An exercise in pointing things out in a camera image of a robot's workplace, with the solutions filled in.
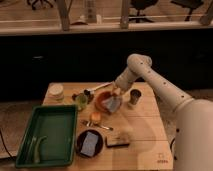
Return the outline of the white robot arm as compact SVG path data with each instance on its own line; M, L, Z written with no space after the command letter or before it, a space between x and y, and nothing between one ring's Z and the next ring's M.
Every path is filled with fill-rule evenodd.
M138 78L177 115L173 171L213 171L213 102L195 99L152 68L149 56L131 54L114 84L126 93Z

